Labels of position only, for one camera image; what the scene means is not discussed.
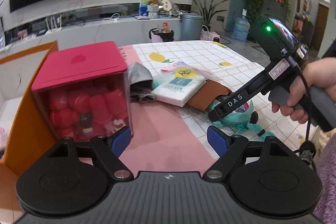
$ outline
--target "teal toy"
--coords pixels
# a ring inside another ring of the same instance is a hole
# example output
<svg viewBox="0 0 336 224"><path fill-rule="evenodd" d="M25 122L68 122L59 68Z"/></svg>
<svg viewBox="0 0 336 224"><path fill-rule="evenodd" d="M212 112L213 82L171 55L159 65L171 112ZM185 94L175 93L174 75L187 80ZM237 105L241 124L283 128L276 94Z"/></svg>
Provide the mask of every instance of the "teal toy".
<svg viewBox="0 0 336 224"><path fill-rule="evenodd" d="M208 108L204 111L207 115L212 111L215 106L219 103L218 100L222 101L226 99L227 96L219 96L214 100ZM274 136L271 132L266 132L260 125L257 124L258 113L254 111L253 102L250 101L250 104L247 102L241 107L237 108L234 112L225 116L222 119L219 119L216 122L213 122L214 126L220 128L224 126L236 127L238 130L236 134L244 135L244 131L252 129L254 132L261 137L262 140L266 136Z"/></svg>

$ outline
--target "blue gripper pad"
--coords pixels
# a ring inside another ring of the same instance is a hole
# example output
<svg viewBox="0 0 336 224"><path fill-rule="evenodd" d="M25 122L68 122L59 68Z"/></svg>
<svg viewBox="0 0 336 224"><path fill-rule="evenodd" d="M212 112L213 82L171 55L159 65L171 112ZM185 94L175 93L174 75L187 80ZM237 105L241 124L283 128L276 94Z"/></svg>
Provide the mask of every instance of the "blue gripper pad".
<svg viewBox="0 0 336 224"><path fill-rule="evenodd" d="M231 145L231 137L215 126L208 127L207 139L219 157L223 156Z"/></svg>
<svg viewBox="0 0 336 224"><path fill-rule="evenodd" d="M131 129L123 127L108 138L108 146L113 154L118 158L131 142Z"/></svg>

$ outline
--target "checkered bedsheet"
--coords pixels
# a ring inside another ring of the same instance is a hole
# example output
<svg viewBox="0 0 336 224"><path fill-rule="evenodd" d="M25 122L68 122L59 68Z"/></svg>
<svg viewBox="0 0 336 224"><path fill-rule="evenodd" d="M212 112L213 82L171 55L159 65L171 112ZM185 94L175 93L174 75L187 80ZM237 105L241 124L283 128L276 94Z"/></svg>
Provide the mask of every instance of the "checkered bedsheet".
<svg viewBox="0 0 336 224"><path fill-rule="evenodd" d="M247 60L228 47L210 41L163 42L133 45L141 62L153 76L162 73L161 68L169 66L172 61L183 61L194 66L203 66L221 79L221 83L232 91L238 90L264 68ZM255 110L259 114L258 124L266 131L283 141L290 149L296 150L305 139L306 124L299 124L281 113L273 113L268 95L258 94L253 99ZM212 123L206 114L185 106L176 107L181 118L204 145L206 150L218 158L216 152L207 142L206 130ZM314 127L310 128L312 138ZM236 128L222 127L226 134L232 135ZM260 138L252 130L242 133L249 140L259 141Z"/></svg>

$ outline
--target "gray trash can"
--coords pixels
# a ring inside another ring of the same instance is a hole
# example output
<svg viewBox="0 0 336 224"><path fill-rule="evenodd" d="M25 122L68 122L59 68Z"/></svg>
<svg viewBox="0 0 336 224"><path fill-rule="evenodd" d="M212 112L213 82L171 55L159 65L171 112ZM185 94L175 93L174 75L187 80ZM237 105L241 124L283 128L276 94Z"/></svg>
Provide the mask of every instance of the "gray trash can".
<svg viewBox="0 0 336 224"><path fill-rule="evenodd" d="M183 13L181 16L181 40L199 40L202 33L203 16Z"/></svg>

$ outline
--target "metal screw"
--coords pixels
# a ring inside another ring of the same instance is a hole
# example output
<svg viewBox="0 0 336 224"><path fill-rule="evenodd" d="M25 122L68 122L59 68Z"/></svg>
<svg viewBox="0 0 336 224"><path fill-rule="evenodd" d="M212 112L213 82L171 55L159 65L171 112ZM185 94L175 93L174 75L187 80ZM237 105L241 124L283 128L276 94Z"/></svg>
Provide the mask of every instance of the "metal screw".
<svg viewBox="0 0 336 224"><path fill-rule="evenodd" d="M210 179L219 179L223 176L223 173L218 170L210 170L207 172L207 177Z"/></svg>
<svg viewBox="0 0 336 224"><path fill-rule="evenodd" d="M131 175L131 173L127 170L117 170L116 172L114 172L114 176L117 179L126 179Z"/></svg>

